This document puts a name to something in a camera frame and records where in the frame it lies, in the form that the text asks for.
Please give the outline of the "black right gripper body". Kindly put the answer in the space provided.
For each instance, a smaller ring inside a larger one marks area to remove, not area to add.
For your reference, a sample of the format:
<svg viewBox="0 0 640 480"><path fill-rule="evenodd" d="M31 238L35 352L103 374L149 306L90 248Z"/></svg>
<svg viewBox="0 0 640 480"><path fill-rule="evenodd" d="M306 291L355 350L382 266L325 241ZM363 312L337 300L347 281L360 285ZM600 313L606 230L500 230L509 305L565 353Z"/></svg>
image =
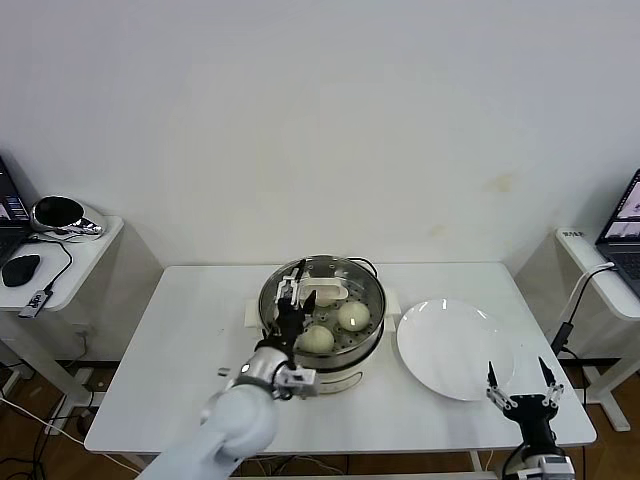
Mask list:
<svg viewBox="0 0 640 480"><path fill-rule="evenodd" d="M558 406L543 394L513 395L502 412L518 425L525 445L555 444L550 422L556 417Z"/></svg>

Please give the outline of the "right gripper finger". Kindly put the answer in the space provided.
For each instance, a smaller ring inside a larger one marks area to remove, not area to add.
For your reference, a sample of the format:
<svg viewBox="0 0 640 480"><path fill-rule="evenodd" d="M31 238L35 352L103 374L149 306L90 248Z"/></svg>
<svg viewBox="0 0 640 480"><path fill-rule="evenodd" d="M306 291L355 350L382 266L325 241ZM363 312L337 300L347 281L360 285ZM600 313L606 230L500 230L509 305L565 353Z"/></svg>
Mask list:
<svg viewBox="0 0 640 480"><path fill-rule="evenodd" d="M486 396L500 411L509 411L515 408L515 401L499 388L491 361L488 362L487 383Z"/></svg>
<svg viewBox="0 0 640 480"><path fill-rule="evenodd" d="M541 357L538 358L538 361L547 386L542 405L545 407L558 408L558 402L564 393L564 385L556 381L553 371Z"/></svg>

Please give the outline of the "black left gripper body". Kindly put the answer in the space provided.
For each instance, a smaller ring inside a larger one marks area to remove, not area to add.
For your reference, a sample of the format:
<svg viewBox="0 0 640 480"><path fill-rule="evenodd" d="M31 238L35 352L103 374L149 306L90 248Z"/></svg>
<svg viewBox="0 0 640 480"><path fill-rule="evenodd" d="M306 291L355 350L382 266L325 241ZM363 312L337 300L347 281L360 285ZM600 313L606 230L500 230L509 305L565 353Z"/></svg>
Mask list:
<svg viewBox="0 0 640 480"><path fill-rule="evenodd" d="M278 316L270 338L277 348L285 353L292 353L298 337L304 331L305 312L287 299L280 299L277 307Z"/></svg>

